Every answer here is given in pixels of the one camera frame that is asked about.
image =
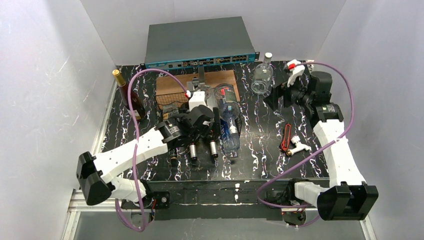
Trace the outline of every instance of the wooden board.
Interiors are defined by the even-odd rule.
[[[185,87],[187,87],[187,82],[191,81],[195,77],[199,77],[199,74],[193,73],[193,74],[176,75],[176,78],[180,80]],[[214,88],[219,84],[232,84],[234,86],[234,91],[235,91],[235,96],[237,98],[237,101],[240,102],[239,90],[237,89],[236,77],[234,76],[233,70],[205,72],[204,81],[206,85],[209,85],[211,88]],[[175,80],[173,80],[170,76],[161,76],[157,78],[156,96],[176,94],[176,93],[182,93],[182,92],[183,91],[181,89],[181,86]]]

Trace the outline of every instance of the bottle label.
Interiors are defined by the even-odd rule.
[[[126,110],[128,111],[129,115],[131,115],[131,111],[128,108]],[[140,117],[139,111],[137,111],[136,109],[134,109],[134,115],[136,120],[142,119],[142,117]]]
[[[235,159],[235,158],[238,158],[239,157],[239,153],[237,152],[237,151],[232,151],[230,154],[229,154],[229,158],[230,159]]]
[[[234,92],[234,89],[231,89],[229,87],[222,88],[221,95],[223,96],[223,98],[225,98],[225,101],[227,103],[237,102],[236,93]]]
[[[223,146],[223,151],[225,153],[226,148],[229,145],[232,145],[233,140],[231,139],[230,128],[228,127],[227,121],[220,119],[220,123],[221,123],[221,136],[219,138],[222,141],[221,146]]]

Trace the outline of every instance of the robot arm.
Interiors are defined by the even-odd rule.
[[[287,63],[289,76],[302,76],[303,68]],[[377,187],[367,185],[359,172],[349,148],[348,139],[337,139],[345,129],[343,115],[337,104],[330,102],[332,77],[327,72],[313,71],[307,87],[300,81],[289,78],[287,82],[273,87],[264,99],[273,110],[277,109],[279,98],[283,106],[297,104],[304,107],[313,131],[322,146],[333,140],[335,144],[323,151],[330,178],[329,188],[316,185],[307,179],[292,179],[287,186],[287,200],[307,202],[318,209],[323,220],[363,220],[376,202]]]
[[[116,177],[132,166],[135,145],[137,146],[136,164],[151,157],[165,154],[169,149],[187,147],[199,138],[211,134],[215,115],[205,105],[194,107],[188,114],[179,114],[150,129],[137,140],[120,147],[92,156],[85,152],[79,156],[76,178],[81,186],[85,202],[97,205],[108,198],[126,199],[138,202],[133,180]],[[142,198],[149,186],[146,181],[139,184]]]

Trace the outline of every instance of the cable connector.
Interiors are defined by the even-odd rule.
[[[292,69],[294,69],[295,68],[295,64],[294,63],[292,63],[292,64],[290,64],[289,66],[288,66],[288,70],[292,70]]]
[[[185,91],[184,96],[189,99],[189,98],[192,97],[192,92],[190,92],[189,90],[187,90],[187,91]]]

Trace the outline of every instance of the gold bottle cap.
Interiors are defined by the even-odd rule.
[[[117,83],[118,83],[118,85],[119,86],[124,86],[125,84],[127,84],[126,82],[125,82],[125,79],[124,79],[124,77],[122,77],[122,74],[121,74],[121,72],[118,70],[118,69],[115,69],[115,70],[113,70],[112,71],[112,74],[113,74],[113,76],[115,77],[115,80],[117,81]]]

